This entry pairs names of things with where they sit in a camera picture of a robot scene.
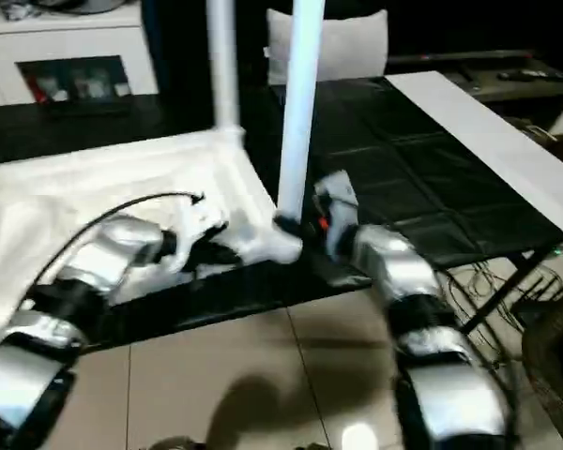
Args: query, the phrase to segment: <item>beige floor tile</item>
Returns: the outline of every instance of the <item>beige floor tile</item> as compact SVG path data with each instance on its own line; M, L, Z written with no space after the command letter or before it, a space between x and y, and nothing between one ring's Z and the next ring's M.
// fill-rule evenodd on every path
M125 450L129 347L91 353L45 450Z
M396 368L378 305L360 291L289 308L334 448L357 422L374 428L381 447L400 441L390 390Z
M179 435L217 450L326 441L285 309L133 345L129 450Z

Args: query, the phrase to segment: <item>black wire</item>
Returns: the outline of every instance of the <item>black wire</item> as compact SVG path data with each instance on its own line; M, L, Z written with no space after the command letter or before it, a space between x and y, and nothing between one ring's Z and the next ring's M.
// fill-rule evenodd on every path
M61 258L63 254L65 254L65 252L69 250L71 246L75 244L75 242L77 242L77 240L80 237L82 237L82 235L84 235L88 230L101 223L104 219L114 216L115 214L119 213L120 211L123 211L124 209L129 208L130 206L133 206L134 204L144 203L144 202L148 202L149 200L160 199L162 197L189 197L191 199L192 204L197 204L199 201L201 201L204 198L204 196L199 196L190 192L162 192L159 194L151 194L151 195L145 195L143 197L138 197L136 199L123 202L118 206L109 209L108 211L102 213L100 216L87 222L85 225L83 225L83 227L79 231L73 234L70 237L70 239L65 243L65 245L62 246L54 254L54 256L52 256L51 259L48 262L46 262L46 264L44 264L44 266L41 268L41 270L38 272L38 274L32 281L29 289L33 289L37 284L39 284L41 279L44 277L44 275L46 275L46 272L48 272L48 270L53 266L53 264L56 263L56 261L59 258Z
M450 298L452 299L452 303L454 303L454 305L456 305L456 307L464 315L464 320L468 321L471 318L470 314L466 311L466 309L463 307L463 305L461 305L461 303L457 300L457 297L452 290L454 285L456 285L457 283L458 283L458 281L456 281L455 278L449 277L449 295L450 295ZM492 343L488 340L488 338L486 336L484 336L484 334L481 332L481 330L478 329L477 332L479 334L479 337L486 343L486 345L488 345L488 347L490 347L496 353L499 353L498 349L494 345L492 345Z

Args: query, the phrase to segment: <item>silver robot arm segment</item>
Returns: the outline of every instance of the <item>silver robot arm segment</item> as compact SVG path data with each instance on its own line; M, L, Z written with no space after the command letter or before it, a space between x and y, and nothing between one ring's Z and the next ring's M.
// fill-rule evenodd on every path
M354 226L342 240L344 256L380 292L398 348L405 448L506 448L499 397L474 366L433 268L404 236L382 226Z
M109 301L134 266L175 253L170 232L119 215L66 261L49 285L35 287L0 334L0 449L42 445L75 377L69 371Z

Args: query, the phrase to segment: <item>white cushion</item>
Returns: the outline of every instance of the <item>white cushion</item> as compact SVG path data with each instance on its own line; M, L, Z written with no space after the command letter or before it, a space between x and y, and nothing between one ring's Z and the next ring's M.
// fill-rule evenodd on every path
M388 59L387 12L371 16L324 21L317 80L376 77ZM267 10L269 22L269 84L286 84L292 16Z

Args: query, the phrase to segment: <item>white pole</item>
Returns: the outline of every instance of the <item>white pole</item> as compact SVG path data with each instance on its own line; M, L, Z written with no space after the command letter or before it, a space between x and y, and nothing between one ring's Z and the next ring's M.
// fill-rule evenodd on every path
M237 127L236 32L233 0L208 0L208 52L215 102L215 125Z
M307 178L312 106L326 0L294 0L292 44L283 114L280 213L300 221Z

